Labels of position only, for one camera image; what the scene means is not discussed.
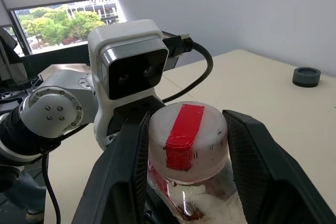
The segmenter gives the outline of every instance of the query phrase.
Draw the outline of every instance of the building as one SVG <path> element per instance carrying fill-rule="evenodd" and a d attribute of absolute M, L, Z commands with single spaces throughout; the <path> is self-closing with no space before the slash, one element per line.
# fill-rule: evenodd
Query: building
<path fill-rule="evenodd" d="M 118 21 L 118 13 L 115 0 L 88 0 L 67 4 L 68 14 L 72 17 L 73 12 L 89 11 L 96 12 L 101 21 L 110 25 Z"/>

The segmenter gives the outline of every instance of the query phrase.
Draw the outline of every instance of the beige table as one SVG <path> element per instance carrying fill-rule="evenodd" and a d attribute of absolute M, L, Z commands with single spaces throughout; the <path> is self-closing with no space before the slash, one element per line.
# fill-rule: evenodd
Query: beige table
<path fill-rule="evenodd" d="M 206 62 L 201 61 L 165 72 L 156 88 L 158 96 L 166 98 L 177 93 L 199 77 L 205 67 Z M 315 88 L 297 87 L 291 83 L 294 68 L 236 50 L 214 57 L 211 75 L 177 101 L 200 101 L 262 121 L 336 212 L 336 79 L 321 76 Z M 49 176 L 62 224 L 71 223 L 101 152 L 90 125 L 51 153 Z M 47 196 L 45 223 L 55 223 L 55 219 Z"/>

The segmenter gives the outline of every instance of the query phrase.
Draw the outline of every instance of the white bottle cap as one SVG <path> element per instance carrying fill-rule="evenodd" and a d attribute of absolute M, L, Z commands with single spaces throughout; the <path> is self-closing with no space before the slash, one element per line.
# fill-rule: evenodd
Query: white bottle cap
<path fill-rule="evenodd" d="M 197 124 L 198 132 L 196 129 L 193 143 L 188 151 L 175 149 L 177 150 L 175 152 L 177 156 L 174 156 L 176 157 L 174 159 L 175 163 L 172 165 L 172 156 L 169 153 L 171 148 L 168 148 L 170 145 L 167 145 L 167 140 L 171 139 L 173 127 L 174 129 L 178 127 L 176 124 L 178 124 L 179 120 L 176 119 L 178 116 L 180 118 L 181 108 L 188 106 L 185 104 L 193 105 L 189 107 L 195 107 L 196 110 L 201 108 L 203 114 L 201 116 L 191 114 L 192 117 L 198 117 L 200 120 Z M 192 122 L 180 122 L 180 133 L 181 129 L 184 132 L 177 138 L 175 136 L 175 140 L 178 137 L 183 138 L 184 133 L 188 135 L 187 131 L 190 131 L 188 128 L 190 124 L 193 124 Z M 224 168 L 227 154 L 227 124 L 225 118 L 216 108 L 210 105 L 199 102 L 173 103 L 159 109 L 151 117 L 149 126 L 149 160 L 154 168 L 168 179 L 195 183 L 211 178 Z M 186 162 L 186 159 L 188 159 L 188 167 L 186 168 L 182 165 L 183 168 L 181 168 L 179 162 Z"/>

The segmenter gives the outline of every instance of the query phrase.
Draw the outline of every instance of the window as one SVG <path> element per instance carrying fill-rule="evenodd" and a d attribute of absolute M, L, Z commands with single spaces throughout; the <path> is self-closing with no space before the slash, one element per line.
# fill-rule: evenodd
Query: window
<path fill-rule="evenodd" d="M 16 38 L 16 35 L 15 35 L 14 31 L 13 31 L 13 28 L 12 28 L 11 26 L 9 26 L 9 27 L 4 27 L 4 29 L 5 29 L 5 30 L 12 36 L 13 39 L 15 39 L 15 40 L 18 42 L 18 40 L 17 40 L 17 38 Z M 15 51 L 20 57 L 24 56 L 24 53 L 22 52 L 22 48 L 21 48 L 19 42 L 17 43 L 17 46 L 14 48 L 14 51 Z"/>
<path fill-rule="evenodd" d="M 89 0 L 16 10 L 33 54 L 87 43 L 92 29 L 119 22 L 117 12 L 106 20 L 106 9 L 115 0 Z"/>

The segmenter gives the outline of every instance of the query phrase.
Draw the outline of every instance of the white wall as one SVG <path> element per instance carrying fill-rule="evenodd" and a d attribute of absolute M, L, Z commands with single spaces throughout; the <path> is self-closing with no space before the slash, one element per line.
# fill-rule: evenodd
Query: white wall
<path fill-rule="evenodd" d="M 151 18 L 164 31 L 190 33 L 213 55 L 246 49 L 336 76 L 336 0 L 119 1 L 126 19 Z"/>
<path fill-rule="evenodd" d="M 11 24 L 12 22 L 9 19 L 5 6 L 2 0 L 0 0 L 0 26 L 7 26 Z"/>

